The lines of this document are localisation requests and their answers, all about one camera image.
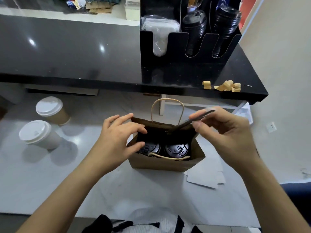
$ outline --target plastic bag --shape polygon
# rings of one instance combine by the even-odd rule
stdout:
[[[142,17],[142,30],[153,32],[153,53],[165,55],[169,33],[179,32],[180,24],[174,19],[166,19],[157,15]]]

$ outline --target disposable cup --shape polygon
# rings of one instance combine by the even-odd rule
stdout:
[[[42,120],[35,120],[24,125],[19,132],[20,139],[29,145],[37,145],[45,149],[55,149],[62,138],[52,130],[51,125]]]
[[[40,116],[58,125],[64,125],[70,119],[70,116],[63,108],[63,102],[54,96],[39,101],[36,105],[36,111]]]

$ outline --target paper cup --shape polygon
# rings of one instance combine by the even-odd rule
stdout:
[[[54,96],[49,96],[39,101],[36,105],[36,111],[40,116],[58,125],[64,125],[70,119],[63,108],[63,102]]]
[[[20,139],[29,145],[45,149],[55,149],[62,138],[52,130],[51,125],[42,120],[35,120],[24,125],[19,132]]]

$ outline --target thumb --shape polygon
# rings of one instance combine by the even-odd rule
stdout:
[[[144,147],[144,146],[145,146],[145,142],[140,141],[140,142],[137,142],[137,143],[135,143],[134,145],[128,147],[128,148],[126,149],[126,154],[127,154],[127,156],[130,156],[131,154],[137,152],[138,150],[140,150],[140,149],[141,149],[142,147]]]
[[[218,144],[220,139],[222,139],[221,134],[213,131],[208,125],[206,125],[202,121],[194,121],[192,122],[192,126],[197,133],[200,133],[201,136],[208,140],[210,143],[212,143],[212,145]]]

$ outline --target tile floor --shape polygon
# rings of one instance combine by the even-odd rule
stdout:
[[[28,218],[25,215],[0,214],[0,232],[14,233]],[[90,225],[93,218],[76,217],[71,224],[68,233],[82,232],[84,227]],[[203,233],[261,233],[258,228],[248,227],[221,227],[212,225],[197,225]]]

